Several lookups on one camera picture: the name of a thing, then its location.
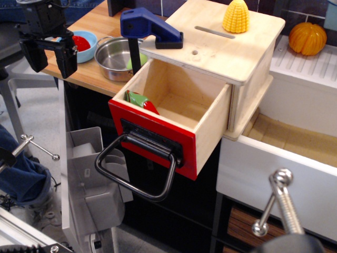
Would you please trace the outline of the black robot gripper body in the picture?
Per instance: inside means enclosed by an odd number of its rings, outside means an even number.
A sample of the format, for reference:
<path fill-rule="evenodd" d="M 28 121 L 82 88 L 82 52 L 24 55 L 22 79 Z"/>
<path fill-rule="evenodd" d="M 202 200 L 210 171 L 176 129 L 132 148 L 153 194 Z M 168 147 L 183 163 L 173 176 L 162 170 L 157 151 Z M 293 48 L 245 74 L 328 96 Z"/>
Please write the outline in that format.
<path fill-rule="evenodd" d="M 66 28 L 65 10 L 61 1 L 17 1 L 26 23 L 16 25 L 21 40 L 44 40 L 48 37 L 72 39 L 73 32 Z"/>

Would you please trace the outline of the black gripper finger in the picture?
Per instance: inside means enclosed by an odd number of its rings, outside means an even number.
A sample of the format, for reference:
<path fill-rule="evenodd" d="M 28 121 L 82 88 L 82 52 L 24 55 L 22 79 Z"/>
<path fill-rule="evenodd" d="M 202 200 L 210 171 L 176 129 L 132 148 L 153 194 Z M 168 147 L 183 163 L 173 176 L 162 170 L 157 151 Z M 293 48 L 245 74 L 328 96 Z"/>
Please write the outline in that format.
<path fill-rule="evenodd" d="M 77 71 L 77 46 L 72 36 L 55 42 L 56 63 L 64 79 Z"/>
<path fill-rule="evenodd" d="M 20 46 L 31 68 L 35 72 L 40 72 L 48 66 L 47 56 L 43 48 L 40 48 L 35 41 L 20 41 Z"/>

